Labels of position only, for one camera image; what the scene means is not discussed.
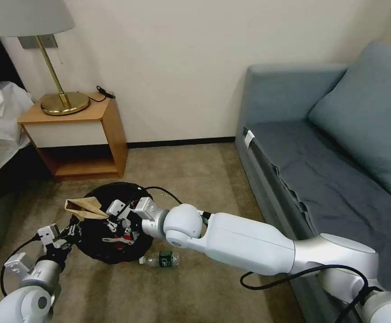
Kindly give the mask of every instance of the nightstand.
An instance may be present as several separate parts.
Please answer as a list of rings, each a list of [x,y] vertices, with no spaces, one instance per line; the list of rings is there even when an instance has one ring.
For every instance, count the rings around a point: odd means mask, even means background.
[[[101,100],[100,93],[90,97]],[[122,177],[127,159],[125,132],[116,100],[91,100],[75,114],[41,111],[43,96],[18,120],[56,181]]]

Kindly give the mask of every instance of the lamp shade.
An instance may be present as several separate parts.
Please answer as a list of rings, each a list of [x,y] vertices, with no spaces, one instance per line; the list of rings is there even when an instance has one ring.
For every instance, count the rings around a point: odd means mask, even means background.
[[[74,28],[63,0],[0,0],[0,36],[38,36]]]

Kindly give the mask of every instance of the paper bag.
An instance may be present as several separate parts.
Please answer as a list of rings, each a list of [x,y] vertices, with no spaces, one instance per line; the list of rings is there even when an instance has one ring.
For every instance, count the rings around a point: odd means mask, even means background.
[[[80,221],[86,218],[99,220],[108,218],[109,216],[100,208],[101,203],[94,196],[65,201],[65,210],[74,214]]]

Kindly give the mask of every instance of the table lamp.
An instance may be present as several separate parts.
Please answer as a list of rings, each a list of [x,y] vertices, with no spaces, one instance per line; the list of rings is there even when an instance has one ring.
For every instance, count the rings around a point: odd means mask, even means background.
[[[89,106],[83,93],[65,93],[56,76],[40,35],[56,34],[74,28],[74,21],[63,0],[0,0],[0,36],[35,36],[59,91],[41,102],[44,113],[71,114]]]

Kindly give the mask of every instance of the wall outlet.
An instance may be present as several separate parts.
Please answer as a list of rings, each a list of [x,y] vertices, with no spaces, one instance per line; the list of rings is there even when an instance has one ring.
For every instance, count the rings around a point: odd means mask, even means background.
[[[46,48],[57,48],[55,36],[53,34],[40,36],[43,41],[43,45]],[[40,48],[35,36],[23,36],[18,37],[19,42],[24,49]]]

